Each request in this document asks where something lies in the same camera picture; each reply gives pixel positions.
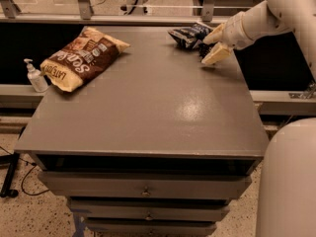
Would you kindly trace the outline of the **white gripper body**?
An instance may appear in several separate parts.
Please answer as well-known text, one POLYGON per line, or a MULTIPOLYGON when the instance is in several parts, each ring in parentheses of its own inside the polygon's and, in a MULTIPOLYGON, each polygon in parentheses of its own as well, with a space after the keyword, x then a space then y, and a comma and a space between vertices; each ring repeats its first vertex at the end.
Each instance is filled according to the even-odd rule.
POLYGON ((243 26, 245 12, 240 12, 223 25, 221 41, 234 49, 241 50, 254 43, 250 39, 243 26))

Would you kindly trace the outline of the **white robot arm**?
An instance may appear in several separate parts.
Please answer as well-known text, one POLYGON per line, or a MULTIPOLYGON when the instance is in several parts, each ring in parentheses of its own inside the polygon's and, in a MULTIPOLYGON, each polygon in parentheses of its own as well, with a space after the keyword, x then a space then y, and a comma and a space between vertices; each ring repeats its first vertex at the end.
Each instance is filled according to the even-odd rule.
MULTIPOLYGON (((265 0, 216 27, 203 42, 213 64, 265 36, 293 32, 316 76, 316 0, 265 0)), ((270 141, 261 172, 256 237, 316 237, 316 118, 294 121, 270 141)))

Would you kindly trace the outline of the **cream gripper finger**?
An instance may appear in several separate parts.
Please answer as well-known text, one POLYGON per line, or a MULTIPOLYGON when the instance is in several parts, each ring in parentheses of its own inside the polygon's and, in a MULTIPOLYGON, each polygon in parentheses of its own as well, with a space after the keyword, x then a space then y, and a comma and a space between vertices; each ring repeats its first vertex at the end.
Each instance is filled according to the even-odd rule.
POLYGON ((211 65, 217 61, 227 58, 232 53, 233 48, 226 43, 218 42, 201 61, 202 64, 211 65))
POLYGON ((212 43, 223 41, 224 28, 225 28, 224 23, 218 25, 210 34, 208 34, 203 39, 203 42, 205 44, 212 44, 212 43))

